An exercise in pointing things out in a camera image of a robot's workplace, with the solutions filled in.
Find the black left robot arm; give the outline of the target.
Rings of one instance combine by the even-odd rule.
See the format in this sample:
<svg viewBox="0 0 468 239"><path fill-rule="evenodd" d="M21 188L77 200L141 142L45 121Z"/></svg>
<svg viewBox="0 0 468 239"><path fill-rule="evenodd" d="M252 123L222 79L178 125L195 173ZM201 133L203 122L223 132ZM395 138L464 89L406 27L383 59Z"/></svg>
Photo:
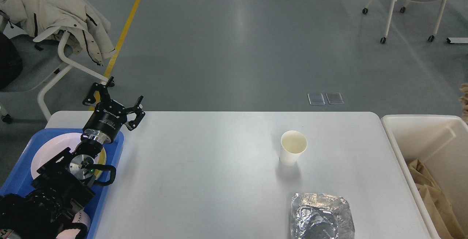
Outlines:
<svg viewBox="0 0 468 239"><path fill-rule="evenodd" d="M67 229L77 229L77 239L88 235L85 224L74 223L75 215L95 197L93 186L107 187L116 178L116 168L96 164L95 158L105 144L114 142L122 126L134 130L145 117L143 96L132 107L124 107L110 97L113 77L94 83L83 105L94 111L83 127L80 143L66 147L37 169L32 192L22 197L1 196L2 239L55 239Z"/></svg>

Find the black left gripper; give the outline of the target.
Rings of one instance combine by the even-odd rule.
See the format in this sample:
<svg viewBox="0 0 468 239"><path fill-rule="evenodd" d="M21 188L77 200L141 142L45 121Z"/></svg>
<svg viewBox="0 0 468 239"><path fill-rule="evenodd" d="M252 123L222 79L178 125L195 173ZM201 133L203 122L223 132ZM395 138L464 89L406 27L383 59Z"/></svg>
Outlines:
<svg viewBox="0 0 468 239"><path fill-rule="evenodd" d="M114 77L109 77L105 84L93 83L82 101L85 106L95 106L92 116L83 128L83 136L100 144L114 142L123 124L129 131L133 131L146 114L141 104L144 97L138 97L134 106L129 108L112 101L108 88L114 86ZM135 115L133 120L127 118L132 114Z"/></svg>

